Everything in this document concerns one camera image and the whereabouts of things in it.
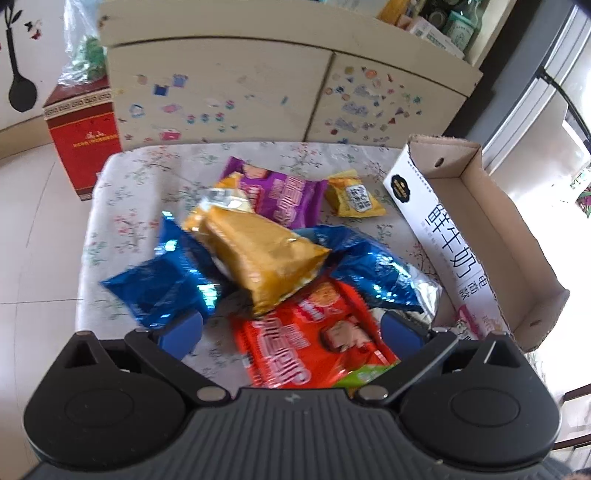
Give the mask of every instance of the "snack wrapper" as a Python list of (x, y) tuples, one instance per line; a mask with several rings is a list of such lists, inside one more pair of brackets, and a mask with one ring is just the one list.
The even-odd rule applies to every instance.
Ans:
[[(179, 247), (194, 265), (199, 265), (200, 272), (215, 287), (219, 298), (226, 297), (236, 290), (236, 284), (228, 280), (227, 276), (221, 272), (207, 248), (195, 240), (190, 233), (180, 228), (175, 222), (172, 213), (162, 212), (158, 245), (154, 248), (154, 253), (156, 256), (162, 255)], [(212, 314), (215, 310), (216, 303), (217, 301), (214, 301), (209, 306), (209, 314)]]
[(441, 287), (376, 239), (346, 226), (297, 230), (332, 250), (331, 277), (354, 287), (370, 308), (412, 310), (435, 318)]
[(160, 328), (180, 314), (207, 318), (219, 299), (216, 286), (182, 248), (167, 251), (101, 285), (125, 303), (146, 328)]
[(359, 387), (398, 360), (355, 289), (326, 274), (262, 319), (232, 326), (257, 387)]
[(214, 188), (206, 190), (197, 206), (185, 218), (183, 230), (191, 232), (194, 236), (199, 236), (199, 227), (212, 206), (230, 208), (241, 212), (252, 212), (251, 204), (244, 192), (233, 187), (226, 187), (226, 185), (234, 183), (236, 183), (234, 179), (222, 180)]
[(329, 254), (256, 213), (212, 206), (199, 236), (251, 292), (253, 315), (261, 316), (313, 280)]
[(376, 217), (386, 209), (368, 192), (355, 170), (346, 170), (328, 177), (324, 194), (339, 217)]
[(242, 174), (238, 179), (239, 188), (259, 215), (291, 229), (318, 223), (326, 180), (305, 180), (253, 167), (244, 160), (230, 157), (222, 178), (235, 172)]

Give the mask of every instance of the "cabinet door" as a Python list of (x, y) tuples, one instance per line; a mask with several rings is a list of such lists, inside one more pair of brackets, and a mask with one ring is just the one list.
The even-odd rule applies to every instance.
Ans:
[(301, 141), (329, 58), (318, 48), (232, 38), (112, 48), (121, 144)]
[(410, 134), (441, 135), (465, 99), (411, 73), (339, 54), (306, 140), (400, 148)]

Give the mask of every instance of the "blue foil snack package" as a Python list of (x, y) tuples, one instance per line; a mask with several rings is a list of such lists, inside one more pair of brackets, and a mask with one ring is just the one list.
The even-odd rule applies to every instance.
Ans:
[(207, 320), (232, 289), (209, 252), (166, 215), (155, 251), (155, 258), (101, 284), (146, 328), (161, 328), (192, 312)]
[(220, 297), (226, 297), (236, 290), (236, 284), (225, 274), (225, 266), (218, 266), (207, 248), (176, 223), (172, 213), (162, 212), (158, 245), (154, 253), (158, 256), (177, 248), (181, 248), (199, 266), (199, 271), (216, 287)]
[(101, 284), (149, 329), (163, 327), (190, 310), (206, 318), (217, 303), (215, 286), (181, 249), (152, 258)]
[(330, 276), (356, 288), (370, 308), (411, 310), (435, 318), (441, 287), (375, 238), (347, 226), (296, 230), (330, 248)]

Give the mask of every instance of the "small yellow snack packet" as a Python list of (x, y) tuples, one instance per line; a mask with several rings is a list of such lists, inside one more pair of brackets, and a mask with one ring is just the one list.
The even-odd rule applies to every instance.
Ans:
[(242, 212), (252, 212), (252, 207), (246, 198), (246, 194), (238, 187), (241, 178), (241, 173), (234, 172), (225, 179), (217, 182), (212, 189), (209, 189), (197, 206), (185, 218), (182, 225), (183, 230), (197, 236), (196, 234), (199, 231), (201, 222), (203, 222), (205, 212), (212, 205), (240, 210)]
[(377, 217), (386, 209), (371, 195), (355, 170), (346, 170), (328, 177), (324, 194), (339, 217)]

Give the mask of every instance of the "spoon wall decal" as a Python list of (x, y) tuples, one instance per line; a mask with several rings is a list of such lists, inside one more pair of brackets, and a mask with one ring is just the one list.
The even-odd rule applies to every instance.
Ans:
[(4, 11), (4, 21), (6, 22), (6, 38), (8, 41), (8, 54), (10, 56), (10, 65), (12, 67), (12, 85), (8, 91), (8, 101), (18, 112), (26, 112), (33, 108), (37, 101), (37, 87), (35, 84), (21, 75), (18, 71), (17, 55), (14, 50), (14, 39), (12, 37), (12, 27), (22, 10), (13, 15), (14, 1), (11, 2)]

